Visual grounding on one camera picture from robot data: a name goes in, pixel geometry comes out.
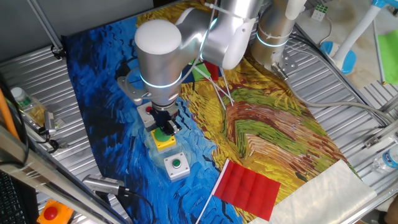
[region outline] water bottle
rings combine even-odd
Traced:
[[[20,106],[20,109],[24,112],[24,116],[27,117],[30,122],[43,127],[45,107],[41,102],[26,94],[25,91],[19,87],[13,88],[11,93]]]
[[[398,169],[398,146],[392,147],[373,161],[372,170],[387,173],[395,169]]]

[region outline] blue led ring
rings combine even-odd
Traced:
[[[288,41],[288,40],[286,40],[286,42],[284,42],[283,44],[268,44],[268,43],[265,43],[263,40],[261,40],[261,38],[259,37],[259,33],[258,32],[257,32],[257,38],[260,40],[260,42],[262,44],[264,44],[265,46],[268,46],[268,47],[280,47],[280,46],[285,45],[287,43],[287,41]]]
[[[179,78],[178,78],[177,80],[175,80],[173,83],[168,84],[168,85],[162,85],[162,86],[151,84],[151,83],[149,83],[147,80],[145,80],[144,77],[142,77],[141,74],[139,74],[139,75],[141,76],[142,81],[143,81],[146,85],[149,85],[150,87],[154,87],[154,88],[167,88],[167,87],[170,87],[170,86],[174,86],[174,85],[181,79],[181,77],[182,77],[182,72],[181,72]]]

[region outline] metal table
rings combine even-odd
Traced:
[[[294,88],[307,100],[318,103],[341,100],[362,101],[371,104],[365,96],[370,98],[378,93],[377,90],[372,92],[369,89],[358,91],[337,70],[326,68],[314,56],[292,49],[288,49],[287,53],[298,65],[297,71],[289,73],[288,76]],[[100,175],[69,80],[66,63],[57,60],[50,51],[50,47],[46,47],[1,63],[0,72],[5,75],[10,86],[20,86],[25,89],[29,95],[36,97],[47,109],[53,111],[55,119],[62,119],[66,123],[53,138],[59,142],[67,142],[67,147],[54,153],[54,158],[80,180],[88,174]],[[388,91],[398,93],[397,87],[387,87]],[[371,150],[366,148],[365,140],[379,132],[382,123],[377,117],[362,109],[338,106],[334,108],[309,107],[309,110],[362,180],[378,193],[378,197],[373,202],[366,205],[356,215],[353,214],[351,220],[356,220],[395,192],[396,188],[390,190],[387,187],[398,178],[398,170],[389,174],[371,172],[371,163],[374,158],[395,143],[391,141],[386,148]],[[396,118],[397,113],[392,111],[392,116]],[[43,209],[49,197],[38,192],[37,199],[39,208]],[[116,198],[109,199],[112,207],[124,218],[129,219]],[[78,215],[77,219],[77,223],[90,222],[81,215]]]

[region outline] green button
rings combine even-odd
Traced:
[[[154,133],[156,141],[167,142],[171,136],[165,135],[160,128],[157,128]]]
[[[179,159],[175,159],[175,160],[173,161],[173,167],[174,167],[174,168],[179,168],[180,165],[181,165],[181,161],[180,161]]]

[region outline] red button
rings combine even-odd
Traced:
[[[44,211],[44,218],[46,220],[53,220],[58,215],[58,210],[54,207],[49,207]]]
[[[148,106],[148,107],[145,109],[145,111],[147,112],[147,114],[150,114],[150,112],[152,111],[152,107],[151,107],[151,106]]]

